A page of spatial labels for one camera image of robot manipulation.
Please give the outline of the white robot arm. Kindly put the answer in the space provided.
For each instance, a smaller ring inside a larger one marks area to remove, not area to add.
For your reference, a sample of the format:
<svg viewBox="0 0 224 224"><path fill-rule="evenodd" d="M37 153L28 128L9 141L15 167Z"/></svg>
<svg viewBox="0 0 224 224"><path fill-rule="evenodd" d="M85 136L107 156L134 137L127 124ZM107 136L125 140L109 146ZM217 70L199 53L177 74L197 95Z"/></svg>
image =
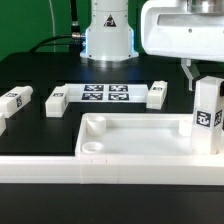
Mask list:
<svg viewBox="0 0 224 224"><path fill-rule="evenodd" d="M128 24L128 0L91 0L84 63L115 67L138 57ZM195 60L224 62L224 0L147 0L141 9L141 45L149 55L175 57L192 80Z"/></svg>

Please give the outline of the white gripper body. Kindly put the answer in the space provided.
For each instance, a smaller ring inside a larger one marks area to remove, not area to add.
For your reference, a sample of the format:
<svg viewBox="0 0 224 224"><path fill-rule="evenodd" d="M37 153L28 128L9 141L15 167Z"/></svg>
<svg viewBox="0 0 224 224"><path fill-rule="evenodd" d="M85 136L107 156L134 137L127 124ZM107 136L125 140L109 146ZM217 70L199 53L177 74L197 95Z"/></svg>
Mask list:
<svg viewBox="0 0 224 224"><path fill-rule="evenodd" d="M141 43L149 55L224 62L224 0L148 0Z"/></svg>

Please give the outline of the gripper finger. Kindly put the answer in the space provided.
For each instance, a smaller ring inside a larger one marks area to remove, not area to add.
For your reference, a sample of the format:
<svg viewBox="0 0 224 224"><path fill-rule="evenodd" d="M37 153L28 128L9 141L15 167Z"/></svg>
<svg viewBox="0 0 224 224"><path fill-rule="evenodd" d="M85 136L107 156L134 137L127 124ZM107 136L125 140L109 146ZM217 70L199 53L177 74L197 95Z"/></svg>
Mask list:
<svg viewBox="0 0 224 224"><path fill-rule="evenodd" d="M199 70L194 60L192 59L181 59L181 67L188 78L189 90L193 90L193 81L200 76Z"/></svg>

